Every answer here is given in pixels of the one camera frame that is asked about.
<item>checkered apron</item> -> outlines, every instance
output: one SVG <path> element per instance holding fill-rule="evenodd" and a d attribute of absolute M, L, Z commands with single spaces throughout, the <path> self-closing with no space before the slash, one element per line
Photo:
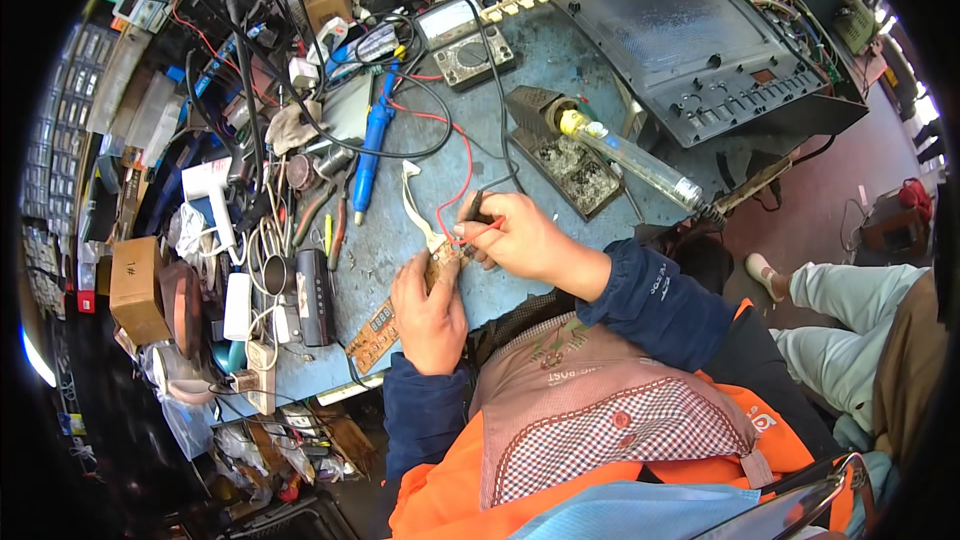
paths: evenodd
<path fill-rule="evenodd" d="M 561 485 L 613 462 L 736 456 L 773 482 L 750 419 L 696 376 L 574 313 L 546 321 L 484 365 L 470 416 L 484 412 L 480 508 Z"/>

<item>blue workbench surface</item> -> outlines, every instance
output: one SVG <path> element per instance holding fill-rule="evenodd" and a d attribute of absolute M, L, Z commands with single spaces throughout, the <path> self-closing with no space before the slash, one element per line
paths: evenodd
<path fill-rule="evenodd" d="M 517 67 L 501 75 L 505 94 L 517 86 L 527 85 L 563 92 L 568 96 L 581 95 L 589 100 L 589 106 L 602 122 L 614 130 L 620 128 L 627 110 L 617 89 L 615 74 L 566 15 L 545 5 L 507 18 L 501 23 L 501 30 L 518 57 Z M 424 57 L 419 73 L 425 76 L 438 74 L 432 57 Z M 418 111 L 440 113 L 429 95 L 412 87 L 403 90 L 404 86 L 408 84 L 401 84 L 394 97 L 397 103 Z M 449 90 L 442 81 L 434 82 L 431 88 L 446 102 L 454 121 L 462 126 L 470 138 L 491 153 L 500 154 L 499 103 L 493 81 L 462 93 Z M 515 127 L 510 119 L 508 129 Z M 397 113 L 387 128 L 383 150 L 422 150 L 436 142 L 442 129 L 443 125 L 438 121 Z M 651 150 L 654 155 L 700 184 L 706 198 L 713 198 L 718 192 L 726 194 L 730 191 L 720 176 L 716 160 L 718 151 L 726 154 L 729 171 L 739 186 L 746 181 L 747 163 L 754 149 L 783 156 L 805 139 L 801 136 L 734 136 L 714 138 L 690 149 L 683 149 L 672 141 L 661 141 Z M 613 240 L 634 234 L 637 216 L 626 196 L 618 196 L 591 222 L 586 223 L 519 150 L 511 147 L 510 155 L 519 164 L 518 177 L 527 194 L 548 217 L 554 219 L 564 233 L 577 242 L 602 248 Z M 471 189 L 507 173 L 504 162 L 475 148 L 472 161 Z M 439 233 L 440 226 L 434 210 L 455 196 L 464 184 L 467 172 L 464 143 L 454 132 L 444 148 L 418 160 L 417 164 L 422 173 L 411 178 L 411 192 L 418 210 Z M 350 342 L 374 309 L 390 294 L 390 284 L 397 267 L 425 246 L 424 234 L 403 210 L 401 174 L 400 160 L 380 159 L 370 206 L 361 227 L 354 226 L 353 210 L 348 209 L 349 223 L 342 246 L 340 268 L 334 278 L 336 329 L 344 344 Z M 673 225 L 687 218 L 688 215 L 680 207 L 629 172 L 627 185 L 647 223 Z M 498 190 L 510 192 L 513 186 L 506 183 L 499 186 Z M 336 201 L 331 200 L 318 213 L 314 225 L 319 226 L 320 231 L 323 231 L 325 213 L 331 213 L 335 219 L 335 209 Z M 447 227 L 452 226 L 456 207 L 447 208 L 442 215 Z M 356 261 L 353 269 L 348 266 L 348 253 Z M 510 312 L 531 294 L 550 291 L 550 287 L 544 283 L 515 278 L 500 268 L 485 272 L 477 263 L 471 263 L 462 271 L 460 289 L 470 329 L 476 329 Z M 340 346 L 314 349 L 306 349 L 299 343 L 285 346 L 289 350 L 281 349 L 276 365 L 278 394 L 304 399 L 352 384 L 347 359 Z M 399 350 L 401 346 L 397 343 L 390 352 Z M 295 353 L 309 354 L 313 360 L 304 361 Z M 390 364 L 389 354 L 382 357 L 367 375 L 386 369 Z M 254 408 L 239 397 L 230 397 L 228 400 L 245 415 L 255 413 Z M 289 401 L 277 397 L 276 402 L 280 406 Z M 223 420 L 235 418 L 235 413 L 229 408 L 222 412 Z M 212 417 L 208 421 L 215 423 Z"/>

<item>navy blue sleeve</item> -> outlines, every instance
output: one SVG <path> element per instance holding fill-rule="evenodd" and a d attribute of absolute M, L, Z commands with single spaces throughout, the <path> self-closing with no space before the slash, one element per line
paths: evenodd
<path fill-rule="evenodd" d="M 390 356 L 383 378 L 383 427 L 390 437 L 387 480 L 400 478 L 417 465 L 439 463 L 464 429 L 467 368 L 449 376 L 425 376 L 403 353 Z"/>
<path fill-rule="evenodd" d="M 689 372 L 705 366 L 734 321 L 735 308 L 632 238 L 604 252 L 612 261 L 609 281 L 596 301 L 577 300 L 577 318 L 586 326 L 605 324 L 667 366 Z"/>

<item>blue soldering iron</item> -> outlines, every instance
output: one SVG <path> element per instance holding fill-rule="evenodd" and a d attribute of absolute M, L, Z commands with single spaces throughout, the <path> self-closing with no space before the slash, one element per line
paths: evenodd
<path fill-rule="evenodd" d="M 397 76 L 394 72 L 400 65 L 400 59 L 393 59 L 390 62 L 390 70 L 387 71 L 387 77 L 383 81 L 383 91 L 380 94 L 380 99 L 369 108 L 369 115 L 366 117 L 366 136 L 363 139 L 364 149 L 380 150 L 380 146 L 383 144 L 383 133 L 387 130 L 387 124 L 390 124 L 390 120 L 394 118 L 396 113 L 389 106 L 389 101 L 397 82 Z M 357 163 L 356 183 L 353 185 L 353 222 L 357 225 L 363 223 L 363 214 L 370 206 L 370 194 L 374 189 L 374 176 L 377 174 L 378 161 L 379 157 L 376 155 L 360 153 L 360 162 Z"/>

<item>orange jacket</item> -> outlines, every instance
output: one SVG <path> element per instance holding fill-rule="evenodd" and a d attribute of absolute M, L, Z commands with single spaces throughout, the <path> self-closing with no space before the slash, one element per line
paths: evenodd
<path fill-rule="evenodd" d="M 710 384 L 713 380 L 697 373 Z M 774 480 L 797 472 L 813 457 L 780 414 L 745 388 L 714 384 L 750 416 L 760 431 L 756 448 L 770 465 Z M 633 481 L 641 462 L 609 463 L 534 495 L 480 511 L 480 471 L 483 458 L 483 412 L 477 413 L 438 465 L 423 464 L 403 475 L 396 506 L 390 515 L 394 538 L 505 538 L 537 515 L 556 507 L 590 486 Z M 692 461 L 647 463 L 665 484 L 729 484 L 749 488 L 739 459 L 714 456 Z M 774 496 L 769 493 L 761 500 Z M 843 532 L 850 522 L 854 495 L 846 487 L 834 499 L 829 516 L 832 531 Z"/>

